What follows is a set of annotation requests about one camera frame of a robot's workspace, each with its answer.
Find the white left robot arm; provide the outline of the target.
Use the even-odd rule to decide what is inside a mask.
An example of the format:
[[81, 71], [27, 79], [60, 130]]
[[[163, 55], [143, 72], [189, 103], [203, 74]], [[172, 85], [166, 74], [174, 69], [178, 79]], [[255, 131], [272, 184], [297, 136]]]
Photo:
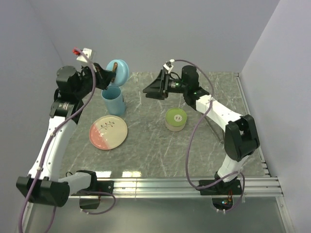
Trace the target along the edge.
[[62, 207], [72, 194], [100, 196], [94, 171], [78, 170], [60, 178], [59, 171], [69, 139], [71, 138], [86, 103], [95, 89], [105, 90], [115, 81], [119, 66], [103, 69], [98, 63], [81, 67], [64, 66], [56, 73], [57, 89], [51, 105], [46, 138], [33, 167], [25, 177], [18, 177], [17, 189], [26, 203]]

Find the green round lid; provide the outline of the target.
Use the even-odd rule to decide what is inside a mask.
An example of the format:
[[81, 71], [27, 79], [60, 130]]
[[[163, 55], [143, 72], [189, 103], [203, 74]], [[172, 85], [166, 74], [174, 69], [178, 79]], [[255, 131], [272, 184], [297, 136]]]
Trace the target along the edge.
[[173, 127], [184, 126], [187, 122], [187, 114], [181, 108], [171, 108], [166, 112], [165, 120]]

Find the steel food tongs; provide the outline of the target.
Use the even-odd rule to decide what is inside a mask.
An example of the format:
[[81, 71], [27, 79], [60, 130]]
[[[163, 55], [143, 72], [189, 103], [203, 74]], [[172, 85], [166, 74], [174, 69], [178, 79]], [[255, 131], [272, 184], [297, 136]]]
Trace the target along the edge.
[[205, 121], [207, 122], [208, 126], [211, 128], [214, 136], [218, 139], [218, 141], [221, 144], [223, 144], [224, 137], [225, 137], [224, 131], [219, 126], [216, 126], [214, 123], [212, 123], [211, 120], [207, 116], [205, 117]]

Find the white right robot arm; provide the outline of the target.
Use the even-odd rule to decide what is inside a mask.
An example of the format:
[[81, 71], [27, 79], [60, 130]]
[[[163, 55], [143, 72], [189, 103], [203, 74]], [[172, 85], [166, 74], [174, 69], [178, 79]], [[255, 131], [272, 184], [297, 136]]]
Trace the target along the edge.
[[245, 161], [259, 148], [259, 136], [255, 120], [251, 115], [241, 115], [219, 103], [213, 96], [214, 91], [206, 91], [199, 84], [199, 74], [203, 73], [197, 66], [184, 66], [181, 78], [171, 79], [172, 67], [165, 65], [157, 78], [143, 93], [147, 98], [164, 100], [169, 93], [183, 95], [185, 103], [202, 114], [201, 118], [208, 117], [224, 132], [225, 159], [215, 173], [214, 182], [205, 186], [189, 184], [197, 190], [211, 189], [220, 194], [227, 193]]

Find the beige steel bowl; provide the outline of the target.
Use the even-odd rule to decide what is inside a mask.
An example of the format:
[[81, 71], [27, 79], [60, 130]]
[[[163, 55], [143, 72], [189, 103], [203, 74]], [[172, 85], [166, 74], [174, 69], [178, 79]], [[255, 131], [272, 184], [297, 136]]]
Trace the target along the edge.
[[186, 124], [183, 123], [183, 124], [178, 124], [177, 126], [173, 126], [172, 124], [169, 124], [167, 121], [165, 121], [166, 128], [172, 132], [179, 132], [179, 131], [183, 130], [185, 125]]

